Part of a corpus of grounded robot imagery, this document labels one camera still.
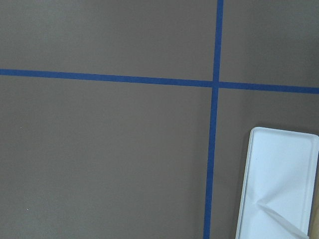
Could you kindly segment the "white rectangular tray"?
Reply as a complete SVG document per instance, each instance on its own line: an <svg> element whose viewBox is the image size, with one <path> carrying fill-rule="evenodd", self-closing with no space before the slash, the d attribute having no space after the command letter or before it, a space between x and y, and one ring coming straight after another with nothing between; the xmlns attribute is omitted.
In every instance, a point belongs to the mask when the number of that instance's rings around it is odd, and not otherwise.
<svg viewBox="0 0 319 239"><path fill-rule="evenodd" d="M251 130L238 239L308 238L318 155L315 134L265 127Z"/></svg>

